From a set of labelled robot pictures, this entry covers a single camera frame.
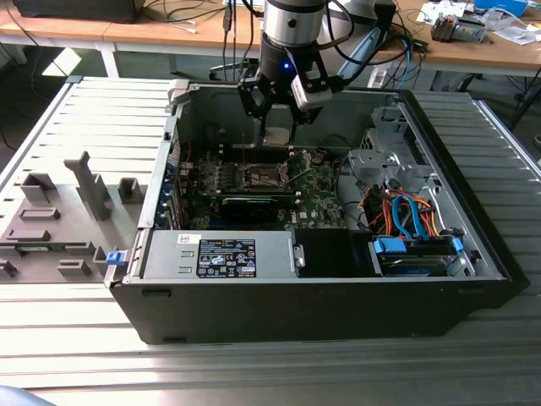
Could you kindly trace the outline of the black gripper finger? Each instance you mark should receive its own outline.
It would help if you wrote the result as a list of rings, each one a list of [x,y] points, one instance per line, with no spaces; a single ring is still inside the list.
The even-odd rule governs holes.
[[[308,111],[301,111],[296,104],[291,104],[290,112],[292,115],[292,126],[289,135],[289,141],[295,141],[298,127],[304,124],[311,124],[319,116],[322,107],[309,109]]]
[[[258,138],[263,140],[266,118],[277,96],[276,82],[264,75],[242,78],[238,82],[238,94],[245,114],[259,122]]]

